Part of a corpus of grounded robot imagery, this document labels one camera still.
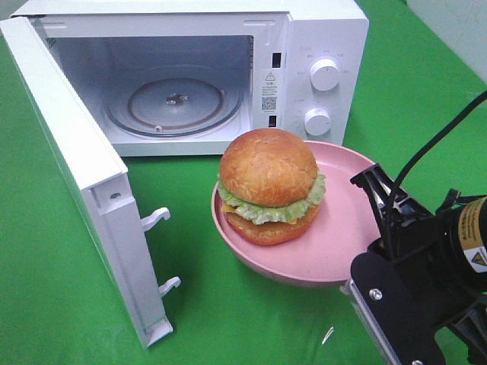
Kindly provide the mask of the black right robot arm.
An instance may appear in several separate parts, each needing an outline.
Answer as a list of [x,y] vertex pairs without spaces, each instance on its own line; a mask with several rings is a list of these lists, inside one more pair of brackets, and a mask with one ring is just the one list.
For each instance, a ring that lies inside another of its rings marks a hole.
[[380,164],[351,183],[365,191],[380,232],[369,250],[394,264],[406,283],[472,296],[486,294],[486,197],[451,189],[429,211],[384,172]]

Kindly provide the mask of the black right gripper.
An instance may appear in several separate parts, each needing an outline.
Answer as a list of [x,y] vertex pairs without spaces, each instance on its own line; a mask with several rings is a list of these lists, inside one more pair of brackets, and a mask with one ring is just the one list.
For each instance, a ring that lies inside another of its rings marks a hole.
[[[394,181],[378,163],[350,179],[368,197],[378,228],[385,228],[387,201]],[[369,250],[393,264],[415,299],[455,300],[486,298],[486,197],[449,194],[430,214],[417,202],[418,214],[402,222],[400,186],[393,198],[390,244],[375,240]]]

